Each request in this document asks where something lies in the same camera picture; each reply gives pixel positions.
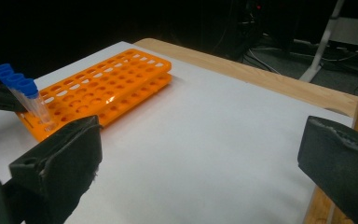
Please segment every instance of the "dark background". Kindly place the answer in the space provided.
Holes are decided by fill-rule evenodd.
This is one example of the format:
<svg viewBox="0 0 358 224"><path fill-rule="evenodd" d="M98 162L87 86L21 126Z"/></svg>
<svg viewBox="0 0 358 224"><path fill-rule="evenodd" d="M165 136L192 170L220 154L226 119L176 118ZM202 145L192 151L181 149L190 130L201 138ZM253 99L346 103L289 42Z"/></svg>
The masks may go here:
<svg viewBox="0 0 358 224"><path fill-rule="evenodd" d="M285 50L294 38L318 43L336 1L0 0L0 63L40 77L119 41L146 37L237 60L263 33ZM358 16L348 8L358 7L343 9Z"/></svg>

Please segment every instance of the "orange plastic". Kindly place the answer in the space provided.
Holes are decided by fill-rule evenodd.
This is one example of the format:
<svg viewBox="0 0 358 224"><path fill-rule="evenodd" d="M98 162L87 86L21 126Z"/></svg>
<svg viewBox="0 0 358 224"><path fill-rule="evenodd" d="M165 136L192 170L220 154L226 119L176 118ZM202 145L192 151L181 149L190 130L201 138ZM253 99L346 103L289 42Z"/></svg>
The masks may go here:
<svg viewBox="0 0 358 224"><path fill-rule="evenodd" d="M98 115L106 126L166 86L171 63L137 49L128 49L40 91L49 114L57 123L52 131L32 114L17 116L38 141L66 123Z"/></svg>

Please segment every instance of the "table surface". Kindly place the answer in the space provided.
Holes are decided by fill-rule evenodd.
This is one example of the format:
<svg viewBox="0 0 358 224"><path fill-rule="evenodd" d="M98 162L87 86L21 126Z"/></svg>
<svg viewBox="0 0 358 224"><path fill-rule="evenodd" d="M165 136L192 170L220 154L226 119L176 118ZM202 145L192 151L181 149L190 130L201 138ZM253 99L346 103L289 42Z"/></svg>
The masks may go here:
<svg viewBox="0 0 358 224"><path fill-rule="evenodd" d="M118 43L36 83L42 89L129 48L172 62L172 83L103 130L100 170L67 223L301 222L314 188L296 162L305 120L350 125L320 107L351 115L357 98L154 39ZM0 111L1 181L35 144Z"/></svg>

